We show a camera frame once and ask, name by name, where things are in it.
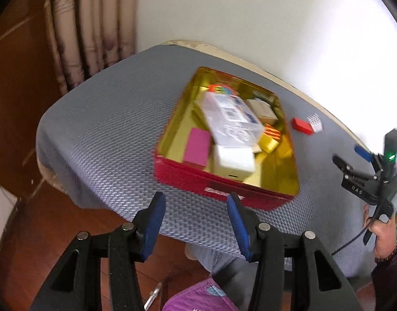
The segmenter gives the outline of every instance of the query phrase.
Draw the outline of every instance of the blue gripper pad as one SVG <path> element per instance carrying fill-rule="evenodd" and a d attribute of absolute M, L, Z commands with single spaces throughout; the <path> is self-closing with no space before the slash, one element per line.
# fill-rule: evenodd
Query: blue gripper pad
<path fill-rule="evenodd" d="M 144 261 L 154 250 L 156 238 L 158 237 L 162 220 L 164 219 L 165 207 L 165 195 L 162 192 L 156 192 L 149 207 L 145 210 L 148 214 L 145 214 L 143 218 L 146 219 L 147 225 L 144 231 L 144 247 L 140 254 Z"/>
<path fill-rule="evenodd" d="M 363 147 L 361 147 L 360 145 L 356 145 L 354 146 L 354 151 L 361 156 L 364 160 L 368 161 L 368 162 L 372 162 L 373 160 L 373 156 L 371 153 L 369 153 L 368 151 L 366 151 Z"/>
<path fill-rule="evenodd" d="M 249 233 L 231 195 L 227 197 L 227 212 L 229 214 L 230 223 L 232 224 L 233 231 L 235 232 L 241 254 L 247 261 L 250 261 L 252 253 L 250 251 Z"/>

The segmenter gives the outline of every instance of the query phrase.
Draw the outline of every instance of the gray mesh cushion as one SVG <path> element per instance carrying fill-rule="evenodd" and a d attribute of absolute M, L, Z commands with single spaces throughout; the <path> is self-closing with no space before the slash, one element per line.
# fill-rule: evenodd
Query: gray mesh cushion
<path fill-rule="evenodd" d="M 317 108 L 243 67 L 176 45 L 158 45 L 96 74 L 56 102 L 42 117 L 37 155 L 80 207 L 108 207 L 127 220 L 154 192 L 167 197 L 161 234 L 239 255 L 226 205 L 157 183 L 153 152 L 186 84 L 200 66 L 225 71 L 279 96 L 288 120 L 317 113 L 324 131 L 291 130 L 300 178 L 297 198 L 274 211 L 258 211 L 283 232 L 311 229 L 330 251 L 362 227 L 364 203 L 340 187 L 331 161 L 338 153 L 355 168 L 371 167 L 354 152 L 353 139 Z M 361 238 L 336 255 L 347 276 L 368 275 L 373 254 Z"/>

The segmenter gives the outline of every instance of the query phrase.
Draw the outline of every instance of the white block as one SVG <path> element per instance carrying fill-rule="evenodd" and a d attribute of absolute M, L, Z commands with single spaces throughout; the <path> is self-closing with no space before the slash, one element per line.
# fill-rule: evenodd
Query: white block
<path fill-rule="evenodd" d="M 315 133 L 321 132 L 323 130 L 323 123 L 321 122 L 321 119 L 318 116 L 318 114 L 313 114 L 312 116 L 309 116 L 308 122 L 310 123 Z"/>
<path fill-rule="evenodd" d="M 214 174 L 243 181 L 255 171 L 252 147 L 214 146 Z"/>

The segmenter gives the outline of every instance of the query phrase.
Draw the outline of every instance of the purple cloth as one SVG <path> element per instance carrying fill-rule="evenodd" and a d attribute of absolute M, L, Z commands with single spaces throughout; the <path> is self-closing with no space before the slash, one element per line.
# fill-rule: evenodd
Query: purple cloth
<path fill-rule="evenodd" d="M 213 278 L 171 297 L 162 311 L 239 311 Z"/>
<path fill-rule="evenodd" d="M 388 263 L 379 263 L 372 272 L 376 311 L 397 311 L 397 254 Z"/>

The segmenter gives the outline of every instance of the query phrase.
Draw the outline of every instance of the metal screw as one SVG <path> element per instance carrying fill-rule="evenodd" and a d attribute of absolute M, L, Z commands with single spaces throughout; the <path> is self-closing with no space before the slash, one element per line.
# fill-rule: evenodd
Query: metal screw
<path fill-rule="evenodd" d="M 269 223 L 262 222 L 258 225 L 258 227 L 260 230 L 268 231 L 271 228 L 271 225 Z"/>
<path fill-rule="evenodd" d="M 132 229 L 134 229 L 134 224 L 132 222 L 125 222 L 124 224 L 122 224 L 122 229 L 125 231 L 130 231 Z"/>
<path fill-rule="evenodd" d="M 307 230 L 304 232 L 304 236 L 309 240 L 313 240 L 315 238 L 315 233 L 311 230 Z"/>
<path fill-rule="evenodd" d="M 77 239 L 78 240 L 86 240 L 89 237 L 89 233 L 87 231 L 81 231 L 77 234 Z"/>

